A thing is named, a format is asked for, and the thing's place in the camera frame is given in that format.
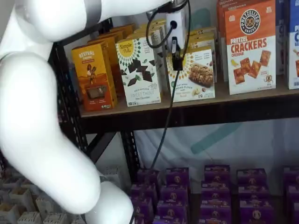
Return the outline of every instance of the purple snack box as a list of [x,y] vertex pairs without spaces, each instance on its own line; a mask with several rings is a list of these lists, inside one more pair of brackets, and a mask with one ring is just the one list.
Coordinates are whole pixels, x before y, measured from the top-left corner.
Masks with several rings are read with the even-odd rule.
[[155,216],[153,224],[186,224],[186,222],[179,218]]
[[145,196],[150,197],[154,208],[157,206],[158,196],[156,191],[156,185],[153,184],[133,184],[131,187],[131,196]]
[[240,201],[241,224],[274,223],[274,208],[268,200]]
[[230,182],[229,165],[205,165],[205,181]]
[[188,188],[186,185],[171,184],[162,186],[160,193],[160,200],[173,200],[188,203]]
[[209,183],[201,182],[201,196],[202,198],[230,198],[230,189],[227,183]]
[[187,185],[190,188],[189,168],[166,169],[166,183],[167,185]]
[[153,204],[150,197],[130,197],[136,216],[152,221],[154,218]]
[[228,199],[201,199],[200,216],[202,218],[221,218],[231,222],[231,201]]
[[270,197],[267,185],[239,185],[239,199],[268,199]]
[[161,217],[174,217],[188,220],[187,205],[179,201],[159,201],[157,205],[157,215]]
[[239,169],[237,170],[238,184],[267,185],[265,169]]

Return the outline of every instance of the cracker box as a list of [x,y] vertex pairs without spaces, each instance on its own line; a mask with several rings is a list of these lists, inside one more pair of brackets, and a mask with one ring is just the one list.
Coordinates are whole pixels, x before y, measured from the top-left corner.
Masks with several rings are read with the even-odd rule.
[[160,103],[163,91],[158,56],[145,35],[118,42],[116,49],[127,105]]
[[276,88],[275,1],[225,11],[230,94]]
[[137,216],[149,221],[154,219],[153,203],[150,197],[131,197],[131,201]]
[[237,170],[238,184],[267,185],[265,169],[239,169]]
[[[173,70],[170,54],[167,57],[167,67],[172,94],[177,71]],[[187,50],[174,94],[174,102],[215,98],[211,46]]]
[[114,108],[117,97],[106,42],[75,48],[71,54],[85,110]]
[[186,185],[190,189],[189,168],[167,168],[165,178],[167,185]]
[[42,224],[41,215],[38,212],[24,212],[18,219],[18,224]]
[[268,199],[270,191],[267,185],[239,185],[238,196],[240,199]]
[[285,8],[286,73],[288,87],[292,90],[299,88],[299,3],[297,0],[286,0]]
[[157,205],[157,215],[165,218],[179,218],[188,220],[187,205],[183,202],[159,201]]
[[188,203],[188,187],[186,185],[171,184],[162,186],[160,200],[181,201]]
[[200,215],[202,218],[223,218],[231,221],[230,199],[201,199]]
[[131,196],[150,197],[154,208],[157,206],[158,197],[156,185],[153,184],[133,184],[131,187]]
[[6,224],[17,224],[20,213],[17,205],[2,203],[0,205],[0,222]]
[[205,165],[205,181],[230,182],[229,165]]
[[212,59],[213,59],[213,73],[214,73],[214,82],[217,82],[217,66],[216,66],[216,48],[215,48],[215,39],[214,33],[205,33],[205,35],[195,35],[194,38],[189,40],[189,48],[199,48],[204,46],[211,46],[212,50]]
[[226,183],[201,182],[202,198],[226,199],[230,198],[230,189]]
[[274,223],[274,208],[268,200],[240,201],[241,224]]

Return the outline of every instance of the orange box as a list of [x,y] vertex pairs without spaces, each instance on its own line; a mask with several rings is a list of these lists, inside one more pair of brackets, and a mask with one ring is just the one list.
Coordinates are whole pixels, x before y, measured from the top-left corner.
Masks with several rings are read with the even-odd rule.
[[71,54],[85,110],[114,108],[117,97],[106,42],[74,48]]
[[[276,88],[275,0],[240,2],[224,17],[230,94]],[[242,83],[235,79],[238,68]]]
[[119,31],[119,30],[123,30],[125,32],[124,38],[126,38],[127,36],[129,36],[134,32],[135,24],[132,23],[121,27],[114,27],[110,31]]

